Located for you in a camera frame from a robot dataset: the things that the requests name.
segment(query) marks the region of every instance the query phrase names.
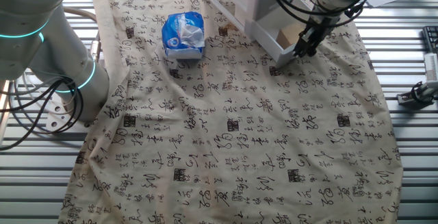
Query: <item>tissue pack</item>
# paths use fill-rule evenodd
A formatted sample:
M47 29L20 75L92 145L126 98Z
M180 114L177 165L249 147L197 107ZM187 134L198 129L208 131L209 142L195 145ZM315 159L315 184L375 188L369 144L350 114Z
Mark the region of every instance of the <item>tissue pack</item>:
M169 58L199 60L204 42L204 20L198 12L169 15L162 29L163 46Z

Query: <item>black electronic device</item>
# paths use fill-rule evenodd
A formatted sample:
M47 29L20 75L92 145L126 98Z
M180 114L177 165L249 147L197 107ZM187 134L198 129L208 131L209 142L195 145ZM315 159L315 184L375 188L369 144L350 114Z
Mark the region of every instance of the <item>black electronic device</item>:
M425 26L423 28L424 43L426 43L427 52L437 53L438 43L438 26Z

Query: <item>cable bundle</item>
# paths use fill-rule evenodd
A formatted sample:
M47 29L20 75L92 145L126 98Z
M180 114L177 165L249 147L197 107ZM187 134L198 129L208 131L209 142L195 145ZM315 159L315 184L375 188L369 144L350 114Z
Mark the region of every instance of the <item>cable bundle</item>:
M8 109L4 109L4 110L0 110L0 112L11 112L12 115L14 116L14 118L17 120L17 122L23 126L26 130L27 133L20 138L18 141L16 141L14 144L12 145L8 145L8 146L2 146L0 147L0 151L5 151L8 149L12 149L14 147L16 147L17 145L21 144L31 133L35 133L35 134L58 134L61 132L65 132L68 129L70 129L77 121L78 118L81 116L82 111L83 111L83 97L81 94L81 91L76 87L76 85L74 84L74 81L72 79L63 77L63 78L55 78L56 81L50 85L50 87L44 91L41 95L39 95L38 97L36 97L35 99L33 99L32 101L30 101L29 103L26 103L24 105L21 104L21 96L23 95L28 95L31 94L35 91L37 91L38 89L40 89L41 87L44 86L44 84L35 87L32 90L26 91L26 92L19 92L16 82L10 82L9 84L9 89L13 90L12 92L1 92L1 94L7 95L8 96L8 101L9 101L9 107ZM59 129L55 130L55 131L49 131L41 126L38 125L38 121L40 120L42 114L44 113L44 109L46 108L48 102L50 101L51 97L53 96L53 94L55 93L55 91L59 88L59 86L61 84L66 84L68 89L70 90L70 93L72 95L73 98L73 111L71 112L71 116L69 118L69 120L66 122L66 124L64 124L63 126L61 126ZM77 103L77 99L76 96L79 98L79 110L78 110L78 103ZM16 97L16 100L18 101L19 106L18 107L14 107L13 106L13 97ZM35 118L35 120L33 120L28 113L26 112L25 108L29 107L30 105L37 103L39 100L41 100L42 98L46 97L46 99L44 100L44 103L41 105L41 109L37 115L37 117ZM29 121L32 123L31 127L27 127L25 126L20 119L17 117L16 113L17 111L21 110L25 116L27 117L27 119L29 119Z
M337 9L337 10L327 10L327 9L323 8L321 5L318 5L318 4L316 4L316 3L314 3L314 2L312 1L312 3L313 3L314 5L317 5L318 7L321 8L321 10L324 10L324 11L326 11L326 12L310 12L310 11L307 11L307 10L301 9L301 8L299 8L299 7L295 6L295 5L293 5L291 1L288 1L288 0L276 0L276 2L280 5L280 7L283 8L283 10L285 10L290 16L292 16L292 17L293 17L294 19L296 19L297 21L300 21L301 23L304 23L304 24L306 24L306 25L311 25L311 26L316 26L316 27L329 27L329 28L332 28L332 27L339 27L339 26L342 26L342 25L346 25L346 24L348 24L349 22L355 20L355 19L356 19L361 13L362 13L362 11L363 11L363 5L365 4L366 1L367 1L367 0L363 0L363 1L361 2L361 0L355 0L355 1L354 1L353 3L351 3L351 5L349 5L348 7L346 7L346 8L342 8L342 9ZM336 24L336 25L321 25L321 24L317 24L317 23L314 23L314 22L312 22L312 21L306 21L306 20L300 18L299 16L297 16L296 14L294 14L294 13L293 13L289 8L287 8L286 6L292 8L293 10L296 10L296 11L302 12L302 13L304 13L304 14L309 14L309 15L330 16L330 15L336 15L336 14L339 14L339 13L345 12L345 14L346 14L350 19L348 19L347 21L344 21L344 22L342 22L342 23L338 23L338 24Z

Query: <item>metal grating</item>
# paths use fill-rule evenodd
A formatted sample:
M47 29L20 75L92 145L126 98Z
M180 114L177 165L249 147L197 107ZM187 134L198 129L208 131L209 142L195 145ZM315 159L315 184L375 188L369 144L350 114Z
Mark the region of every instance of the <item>metal grating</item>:
M64 5L94 12L92 0L65 0ZM97 25L74 15L67 14L67 19L89 47ZM401 0L365 9L355 23L383 87L402 155L398 222L438 223L438 105L412 112L396 101L397 94L426 80L420 32L423 26L438 26L438 0ZM38 106L32 107L31 115L36 116ZM10 117L3 143L9 145L24 133ZM31 135L17 148L0 153L0 224L57 223L84 138L85 134Z

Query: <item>beige cloth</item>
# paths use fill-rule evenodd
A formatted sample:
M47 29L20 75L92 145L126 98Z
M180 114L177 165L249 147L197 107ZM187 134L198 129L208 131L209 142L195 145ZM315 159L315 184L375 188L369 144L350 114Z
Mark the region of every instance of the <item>beige cloth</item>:
M59 223L395 222L400 155L353 23L278 71L208 0L94 1L111 95ZM162 25L190 10L205 57L169 60Z

